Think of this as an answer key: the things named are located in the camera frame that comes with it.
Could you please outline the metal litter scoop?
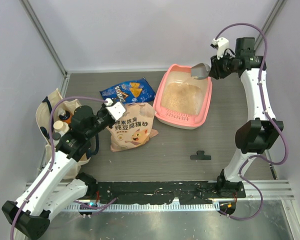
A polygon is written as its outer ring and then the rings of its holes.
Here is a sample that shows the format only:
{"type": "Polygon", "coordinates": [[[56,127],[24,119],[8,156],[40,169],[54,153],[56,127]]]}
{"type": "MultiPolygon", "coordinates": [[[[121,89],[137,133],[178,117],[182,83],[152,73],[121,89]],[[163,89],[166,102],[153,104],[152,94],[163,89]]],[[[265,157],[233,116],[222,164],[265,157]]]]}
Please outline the metal litter scoop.
{"type": "Polygon", "coordinates": [[[196,80],[204,80],[209,77],[211,67],[206,63],[198,63],[190,69],[190,75],[196,80]]]}

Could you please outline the pink cat litter bag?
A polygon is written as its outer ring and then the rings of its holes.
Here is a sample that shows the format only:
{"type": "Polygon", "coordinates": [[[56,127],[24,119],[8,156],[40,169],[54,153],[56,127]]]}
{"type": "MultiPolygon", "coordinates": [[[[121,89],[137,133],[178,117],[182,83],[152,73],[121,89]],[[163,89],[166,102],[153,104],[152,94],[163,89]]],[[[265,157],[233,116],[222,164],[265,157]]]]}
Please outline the pink cat litter bag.
{"type": "Polygon", "coordinates": [[[149,103],[130,103],[125,109],[123,117],[108,129],[112,152],[140,147],[159,134],[153,129],[155,110],[149,103]]]}

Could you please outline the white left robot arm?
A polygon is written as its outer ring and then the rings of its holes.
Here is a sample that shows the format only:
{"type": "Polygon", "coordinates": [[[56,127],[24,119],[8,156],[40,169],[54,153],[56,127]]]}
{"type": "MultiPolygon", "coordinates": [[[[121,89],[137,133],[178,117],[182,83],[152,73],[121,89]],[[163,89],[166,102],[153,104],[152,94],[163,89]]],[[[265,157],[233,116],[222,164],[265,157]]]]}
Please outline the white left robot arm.
{"type": "Polygon", "coordinates": [[[2,212],[11,224],[31,240],[38,240],[55,216],[79,198],[92,199],[98,184],[91,175],[80,173],[63,190],[53,193],[60,181],[86,155],[91,139],[112,127],[126,112],[120,102],[108,100],[94,113],[87,105],[78,107],[71,118],[70,129],[52,148],[51,159],[31,184],[15,201],[6,201],[2,212]]]}

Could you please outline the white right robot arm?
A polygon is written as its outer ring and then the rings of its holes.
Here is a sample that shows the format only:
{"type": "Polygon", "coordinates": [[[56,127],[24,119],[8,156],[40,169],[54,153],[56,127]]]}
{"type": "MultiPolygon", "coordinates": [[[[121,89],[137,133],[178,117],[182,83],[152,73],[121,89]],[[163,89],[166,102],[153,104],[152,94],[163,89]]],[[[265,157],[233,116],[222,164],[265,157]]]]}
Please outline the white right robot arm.
{"type": "Polygon", "coordinates": [[[244,87],[248,117],[247,122],[235,133],[236,151],[220,175],[213,192],[222,198],[230,198],[244,191],[243,176],[253,161],[270,149],[284,129],[284,123],[276,119],[272,110],[266,82],[264,55],[256,55],[253,37],[236,40],[235,49],[229,41],[220,37],[211,46],[217,50],[212,56],[209,76],[224,79],[238,74],[244,87]]]}

